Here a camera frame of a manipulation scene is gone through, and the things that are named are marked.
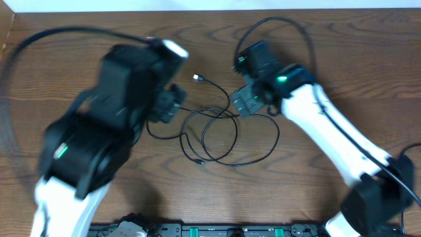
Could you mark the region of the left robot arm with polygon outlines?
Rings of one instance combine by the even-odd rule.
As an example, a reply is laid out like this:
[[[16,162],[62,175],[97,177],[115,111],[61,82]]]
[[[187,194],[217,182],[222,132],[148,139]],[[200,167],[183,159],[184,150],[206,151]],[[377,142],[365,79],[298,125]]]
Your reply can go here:
[[[166,121],[184,97],[171,79],[188,56],[164,40],[146,47],[115,45],[103,57],[97,85],[44,133],[32,236],[87,235],[145,123]]]

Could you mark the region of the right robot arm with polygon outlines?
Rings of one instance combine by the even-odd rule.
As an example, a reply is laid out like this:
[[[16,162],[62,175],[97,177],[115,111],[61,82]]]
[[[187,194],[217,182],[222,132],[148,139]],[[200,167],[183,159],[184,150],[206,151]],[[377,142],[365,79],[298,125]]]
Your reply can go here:
[[[243,117],[275,108],[301,128],[332,161],[351,188],[340,211],[324,229],[327,236],[402,236],[384,224],[414,201],[414,164],[398,158],[360,133],[334,106],[315,76],[300,64],[283,65],[265,41],[234,58],[246,85],[232,94]]]

